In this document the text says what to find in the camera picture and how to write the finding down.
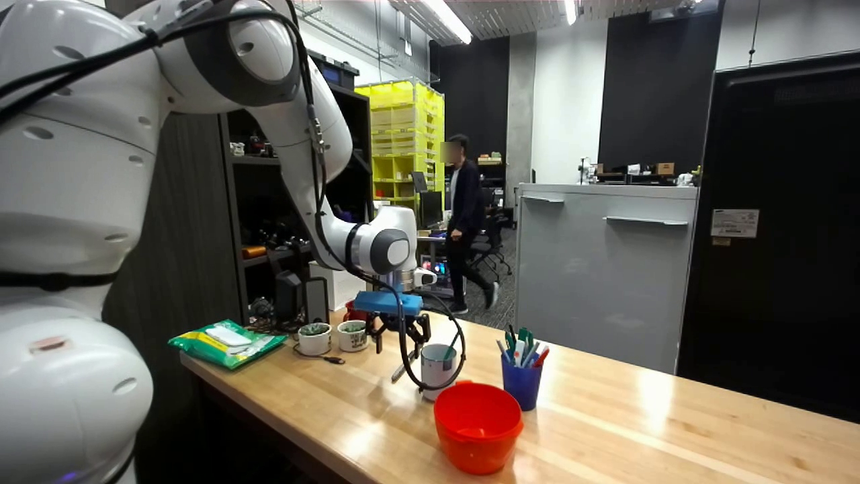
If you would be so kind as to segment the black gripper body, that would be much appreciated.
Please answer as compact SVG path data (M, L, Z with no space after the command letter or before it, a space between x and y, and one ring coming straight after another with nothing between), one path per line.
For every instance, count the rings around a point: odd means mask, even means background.
M381 334L394 330L402 338L411 338L418 347L430 341L430 318L427 314L375 314L372 318L372 341L375 349L381 349Z

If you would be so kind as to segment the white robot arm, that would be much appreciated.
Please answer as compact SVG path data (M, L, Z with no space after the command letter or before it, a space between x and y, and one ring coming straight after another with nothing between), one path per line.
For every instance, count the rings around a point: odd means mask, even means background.
M321 263L414 255L403 216L353 222L325 195L353 131L289 0L2 0L0 103L0 484L134 479L154 376L103 306L173 115L252 115Z

